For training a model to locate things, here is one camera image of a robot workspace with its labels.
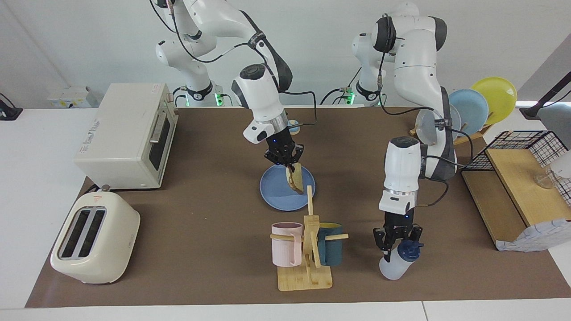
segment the yellow plate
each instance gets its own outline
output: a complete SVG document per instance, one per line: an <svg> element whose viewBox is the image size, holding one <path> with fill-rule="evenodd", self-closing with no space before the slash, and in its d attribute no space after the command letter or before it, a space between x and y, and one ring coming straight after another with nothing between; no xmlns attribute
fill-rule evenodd
<svg viewBox="0 0 571 321"><path fill-rule="evenodd" d="M517 91L508 80L501 77L487 77L471 87L488 102L489 117L486 125L504 120L516 107Z"/></svg>

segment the mug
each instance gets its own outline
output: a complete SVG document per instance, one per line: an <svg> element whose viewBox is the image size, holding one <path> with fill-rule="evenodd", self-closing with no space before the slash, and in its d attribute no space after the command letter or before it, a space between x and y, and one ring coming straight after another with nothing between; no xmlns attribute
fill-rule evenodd
<svg viewBox="0 0 571 321"><path fill-rule="evenodd" d="M303 224L280 222L272 224L272 233L293 236L291 240L272 240L272 262L280 267L301 265L301 236Z"/></svg>
<svg viewBox="0 0 571 321"><path fill-rule="evenodd" d="M343 233L343 226L333 222L321 222L317 233L317 249L321 265L337 266L343 258L343 240L325 240L328 235Z"/></svg>

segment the white patterned cloth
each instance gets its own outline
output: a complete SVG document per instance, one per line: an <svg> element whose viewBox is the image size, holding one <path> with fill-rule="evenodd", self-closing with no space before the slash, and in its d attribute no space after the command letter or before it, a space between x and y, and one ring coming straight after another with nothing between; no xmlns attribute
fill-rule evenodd
<svg viewBox="0 0 571 321"><path fill-rule="evenodd" d="M496 241L500 251L543 251L571 240L571 222L554 219L526 228L513 242Z"/></svg>

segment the white microwave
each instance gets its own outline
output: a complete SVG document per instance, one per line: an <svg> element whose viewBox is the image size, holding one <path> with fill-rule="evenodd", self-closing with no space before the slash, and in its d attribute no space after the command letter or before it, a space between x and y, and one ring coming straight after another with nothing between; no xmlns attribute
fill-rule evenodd
<svg viewBox="0 0 571 321"><path fill-rule="evenodd" d="M112 83L74 163L99 187L158 188L177 121L164 83Z"/></svg>

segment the toaster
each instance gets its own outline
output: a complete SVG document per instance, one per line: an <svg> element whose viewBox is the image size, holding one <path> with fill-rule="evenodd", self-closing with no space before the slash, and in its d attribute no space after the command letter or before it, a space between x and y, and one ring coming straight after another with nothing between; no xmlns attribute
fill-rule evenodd
<svg viewBox="0 0 571 321"><path fill-rule="evenodd" d="M91 192L71 208L51 252L51 266L83 283L103 284L125 272L140 216L113 192Z"/></svg>
<svg viewBox="0 0 571 321"><path fill-rule="evenodd" d="M158 188L177 121L164 83L112 83L74 163L97 186Z"/></svg>

